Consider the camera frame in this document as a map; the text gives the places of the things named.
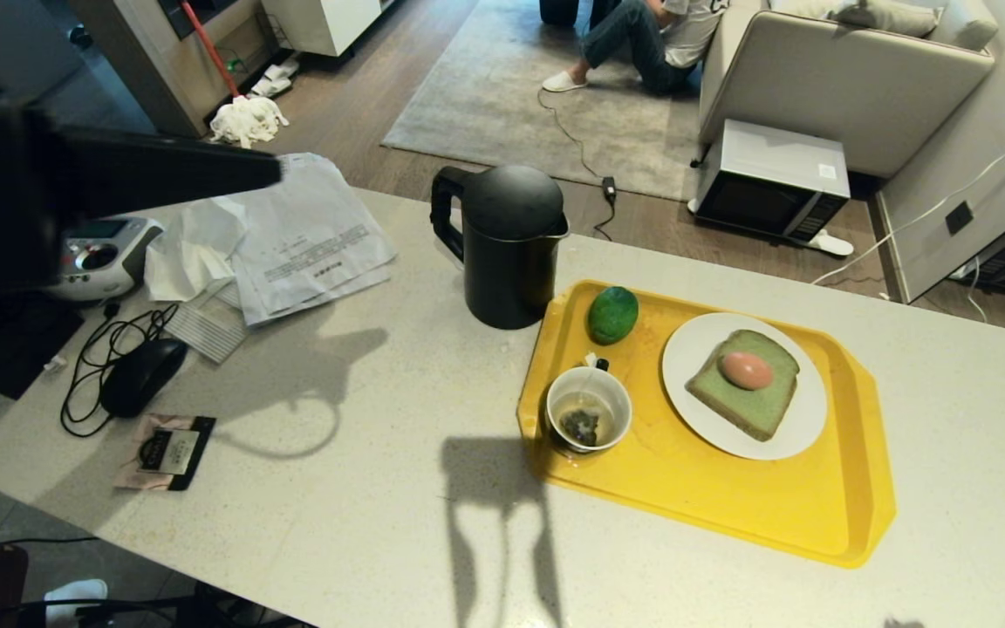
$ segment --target kettle lid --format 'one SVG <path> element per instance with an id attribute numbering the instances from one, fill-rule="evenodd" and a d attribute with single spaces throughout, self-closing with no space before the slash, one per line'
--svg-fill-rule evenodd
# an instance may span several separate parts
<path id="1" fill-rule="evenodd" d="M 525 240 L 547 234 L 564 214 L 561 187 L 541 170 L 501 166 L 475 175 L 464 187 L 464 218 L 480 234 Z"/>

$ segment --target power adapter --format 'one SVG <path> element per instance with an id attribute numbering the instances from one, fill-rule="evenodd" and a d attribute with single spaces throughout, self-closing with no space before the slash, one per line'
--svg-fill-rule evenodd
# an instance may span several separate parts
<path id="1" fill-rule="evenodd" d="M 615 196 L 618 196 L 618 190 L 615 189 L 614 176 L 604 176 L 603 198 L 607 199 L 610 204 L 615 204 Z"/>

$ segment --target white mug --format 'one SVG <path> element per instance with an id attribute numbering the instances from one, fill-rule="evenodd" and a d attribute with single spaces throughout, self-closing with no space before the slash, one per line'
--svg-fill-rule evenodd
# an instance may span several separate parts
<path id="1" fill-rule="evenodd" d="M 561 425 L 563 417 L 555 416 L 554 408 L 563 397 L 569 393 L 589 393 L 601 400 L 607 409 L 611 410 L 611 429 L 604 434 L 602 442 L 597 445 L 584 445 L 566 432 Z M 550 436 L 559 445 L 566 446 L 576 453 L 596 453 L 612 448 L 626 436 L 631 429 L 631 396 L 626 392 L 622 382 L 614 375 L 596 367 L 575 367 L 558 375 L 550 385 L 550 393 L 546 396 L 546 417 Z"/>

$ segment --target green fruit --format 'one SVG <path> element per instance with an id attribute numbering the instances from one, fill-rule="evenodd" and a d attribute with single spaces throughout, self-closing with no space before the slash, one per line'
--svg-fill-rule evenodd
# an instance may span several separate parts
<path id="1" fill-rule="evenodd" d="M 587 330 L 599 345 L 623 340 L 637 321 L 638 297 L 625 287 L 604 289 L 587 310 Z"/>

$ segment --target cabinet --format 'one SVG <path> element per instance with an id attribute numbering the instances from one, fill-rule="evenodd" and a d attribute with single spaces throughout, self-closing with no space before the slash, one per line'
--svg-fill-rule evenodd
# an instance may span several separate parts
<path id="1" fill-rule="evenodd" d="M 339 56 L 379 19 L 393 0 L 262 0 L 268 22 L 280 28 L 282 46 Z"/>

